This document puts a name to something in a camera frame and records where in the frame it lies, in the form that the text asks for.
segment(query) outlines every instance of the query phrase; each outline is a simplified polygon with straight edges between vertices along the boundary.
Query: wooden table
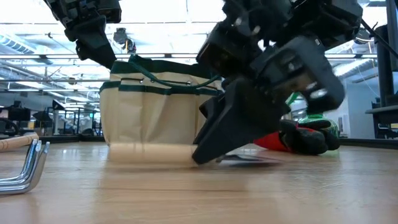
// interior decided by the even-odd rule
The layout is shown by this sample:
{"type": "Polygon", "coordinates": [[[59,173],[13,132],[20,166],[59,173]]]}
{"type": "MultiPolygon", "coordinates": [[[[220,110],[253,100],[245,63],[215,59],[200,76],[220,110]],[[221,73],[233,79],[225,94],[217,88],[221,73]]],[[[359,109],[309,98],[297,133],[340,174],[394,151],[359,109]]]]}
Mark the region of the wooden table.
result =
{"type": "MultiPolygon", "coordinates": [[[[103,143],[54,144],[29,194],[0,197],[1,224],[398,222],[398,151],[344,147],[321,157],[265,152],[259,167],[186,169],[106,162],[103,143]]],[[[0,154],[16,175],[24,151],[0,154]]]]}

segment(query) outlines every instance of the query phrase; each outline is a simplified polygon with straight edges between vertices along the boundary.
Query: canvas tool bag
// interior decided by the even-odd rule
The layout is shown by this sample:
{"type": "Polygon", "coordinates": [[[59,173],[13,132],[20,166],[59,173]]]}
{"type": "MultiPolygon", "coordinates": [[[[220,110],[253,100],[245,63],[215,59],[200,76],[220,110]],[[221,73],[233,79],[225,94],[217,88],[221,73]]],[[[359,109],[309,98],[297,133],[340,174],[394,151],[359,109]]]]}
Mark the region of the canvas tool bag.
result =
{"type": "Polygon", "coordinates": [[[100,90],[106,142],[192,144],[205,122],[198,108],[221,93],[221,82],[216,80],[199,88],[181,86],[192,87],[214,79],[199,65],[137,55],[128,62],[116,61],[110,81],[100,90]],[[166,85],[145,76],[137,65],[166,85]]]}

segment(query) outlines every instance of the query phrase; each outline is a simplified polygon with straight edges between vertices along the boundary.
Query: ceiling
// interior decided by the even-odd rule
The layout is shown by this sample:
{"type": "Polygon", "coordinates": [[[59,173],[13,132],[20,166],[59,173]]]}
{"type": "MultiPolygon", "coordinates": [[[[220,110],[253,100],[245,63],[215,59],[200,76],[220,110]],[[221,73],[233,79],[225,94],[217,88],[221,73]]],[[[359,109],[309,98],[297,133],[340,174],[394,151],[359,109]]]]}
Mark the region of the ceiling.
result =
{"type": "MultiPolygon", "coordinates": [[[[369,0],[359,2],[364,7],[363,18],[371,27],[375,24],[377,26],[386,24],[385,7],[369,7],[369,0]]],[[[106,34],[112,42],[116,28],[126,28],[129,37],[137,45],[138,54],[196,54],[204,43],[206,35],[225,17],[221,10],[222,0],[123,0],[120,4],[123,10],[122,22],[108,24],[106,34]]],[[[75,54],[75,44],[68,41],[64,35],[64,27],[53,18],[50,9],[42,0],[7,1],[6,7],[0,7],[0,21],[0,35],[27,46],[35,54],[75,54]]],[[[123,53],[118,45],[112,44],[116,54],[123,53]]],[[[351,41],[327,53],[374,54],[375,50],[374,42],[358,45],[351,41]]],[[[0,54],[20,54],[20,52],[0,44],[0,54]]],[[[173,60],[180,63],[195,63],[192,55],[173,60]]],[[[35,60],[2,60],[2,62],[0,68],[3,68],[3,71],[0,71],[0,77],[3,79],[57,80],[72,77],[97,80],[109,77],[108,69],[100,67],[91,60],[82,62],[76,57],[52,60],[51,65],[35,60]]],[[[377,75],[375,69],[377,63],[373,59],[331,59],[330,62],[336,75],[350,82],[360,79],[373,82],[369,77],[377,75]]],[[[96,101],[98,94],[88,90],[98,89],[101,84],[101,82],[81,82],[70,85],[64,82],[43,85],[48,89],[80,89],[83,93],[79,93],[78,96],[96,101]]],[[[6,88],[35,88],[35,86],[32,83],[12,83],[7,84],[6,88]]],[[[69,94],[71,93],[59,92],[58,96],[62,98],[69,94]]]]}

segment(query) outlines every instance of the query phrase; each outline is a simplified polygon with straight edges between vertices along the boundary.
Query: allen wrench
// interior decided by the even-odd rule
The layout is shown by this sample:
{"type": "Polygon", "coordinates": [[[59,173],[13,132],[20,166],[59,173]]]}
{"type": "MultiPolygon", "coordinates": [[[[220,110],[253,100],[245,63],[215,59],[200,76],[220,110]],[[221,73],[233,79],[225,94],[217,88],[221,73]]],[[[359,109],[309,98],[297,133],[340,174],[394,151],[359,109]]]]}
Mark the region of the allen wrench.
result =
{"type": "Polygon", "coordinates": [[[33,140],[29,146],[25,163],[17,177],[0,179],[0,195],[24,194],[34,189],[40,181],[50,143],[33,140]]]}

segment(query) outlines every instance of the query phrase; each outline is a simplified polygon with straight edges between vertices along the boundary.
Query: wooden handle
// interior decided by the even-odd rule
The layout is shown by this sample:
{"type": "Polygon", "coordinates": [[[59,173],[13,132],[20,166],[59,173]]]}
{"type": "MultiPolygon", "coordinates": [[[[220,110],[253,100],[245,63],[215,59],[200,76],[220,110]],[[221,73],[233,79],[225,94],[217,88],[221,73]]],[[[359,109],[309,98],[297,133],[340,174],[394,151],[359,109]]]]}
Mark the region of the wooden handle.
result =
{"type": "Polygon", "coordinates": [[[27,146],[32,143],[33,139],[39,139],[39,136],[34,133],[27,136],[0,140],[0,152],[10,151],[22,146],[27,146]]]}
{"type": "Polygon", "coordinates": [[[192,159],[196,145],[111,143],[109,160],[138,164],[186,164],[197,166],[192,159]]]}

